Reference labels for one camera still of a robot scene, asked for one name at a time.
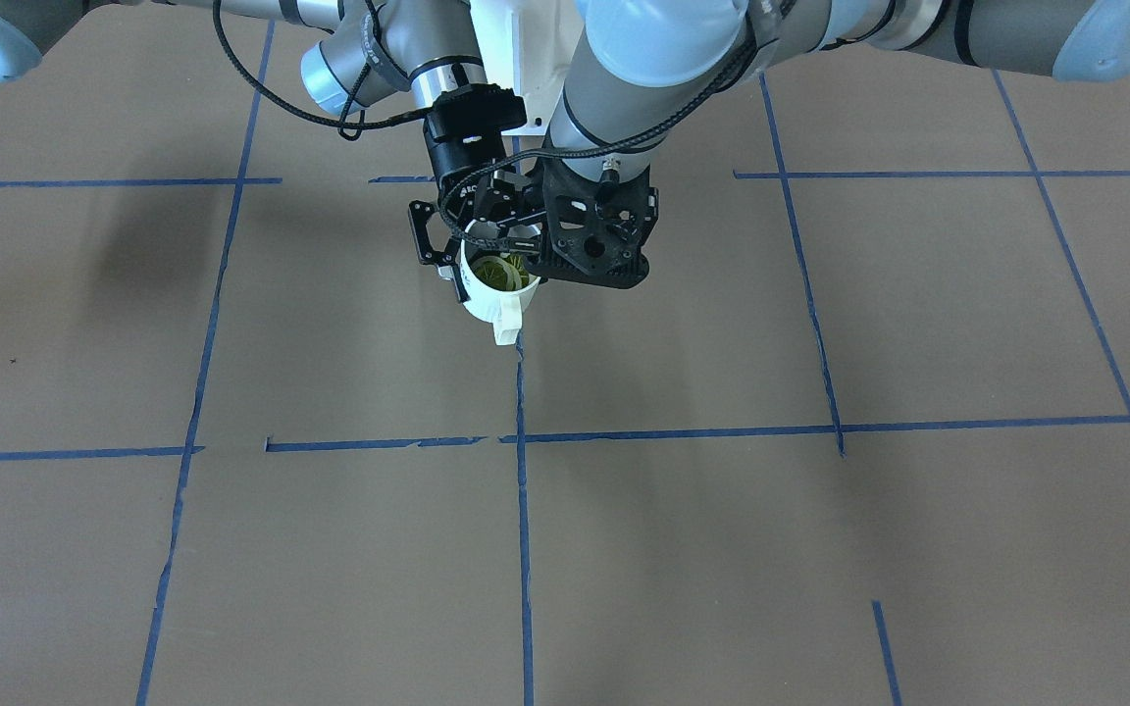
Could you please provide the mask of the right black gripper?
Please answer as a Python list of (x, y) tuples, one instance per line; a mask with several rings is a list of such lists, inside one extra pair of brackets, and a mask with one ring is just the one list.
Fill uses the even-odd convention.
[[(523, 127), (527, 120), (524, 99), (496, 84), (467, 84), (443, 91), (425, 116), (425, 143), (438, 197), (447, 195), (473, 169), (505, 158), (502, 133)], [(423, 267), (458, 274), (461, 241), (449, 236), (443, 247), (432, 244), (428, 223), (436, 212), (437, 206), (431, 202), (409, 202), (414, 249)]]

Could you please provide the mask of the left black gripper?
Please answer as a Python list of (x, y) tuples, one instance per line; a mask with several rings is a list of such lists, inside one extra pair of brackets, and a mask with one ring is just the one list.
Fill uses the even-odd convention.
[(529, 176), (496, 169), (467, 197), (468, 241), (541, 241), (541, 188)]

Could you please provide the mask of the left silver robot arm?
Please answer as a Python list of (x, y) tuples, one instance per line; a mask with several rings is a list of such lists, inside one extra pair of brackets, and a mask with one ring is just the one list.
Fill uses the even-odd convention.
[(454, 236), (531, 223), (548, 239), (641, 236), (654, 152), (713, 95), (801, 55), (864, 44), (1058, 81), (1130, 75), (1130, 1), (583, 1), (542, 147), (438, 190)]

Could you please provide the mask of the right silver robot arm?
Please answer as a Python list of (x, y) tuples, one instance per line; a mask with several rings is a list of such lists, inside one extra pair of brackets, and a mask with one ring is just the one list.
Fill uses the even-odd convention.
[[(40, 66), (43, 55), (54, 47), (85, 15), (99, 8), (99, 1), (0, 1), (0, 82), (9, 82), (25, 76)], [(349, 98), (349, 85), (339, 87), (339, 106), (329, 108), (328, 117), (310, 115), (278, 94), (270, 91), (257, 77), (250, 75), (240, 58), (231, 50), (231, 44), (219, 18), (214, 19), (217, 41), (235, 71), (266, 98), (296, 117), (322, 127), (337, 127), (334, 116), (341, 107), (348, 107), (346, 127), (357, 128), (363, 108), (374, 101), (373, 89), (380, 85), (376, 76), (365, 76), (359, 97)], [(0, 219), (0, 226), (5, 220)], [(32, 278), (55, 278), (58, 265), (47, 265), (40, 259), (40, 251), (47, 245), (47, 238), (31, 241), (27, 237), (0, 237), (0, 274), (14, 273)], [(200, 238), (185, 235), (182, 230), (163, 227), (158, 218), (144, 223), (130, 221), (118, 230), (108, 242), (97, 267), (93, 271), (113, 284), (162, 285), (190, 282), (198, 279), (203, 263), (205, 245)]]

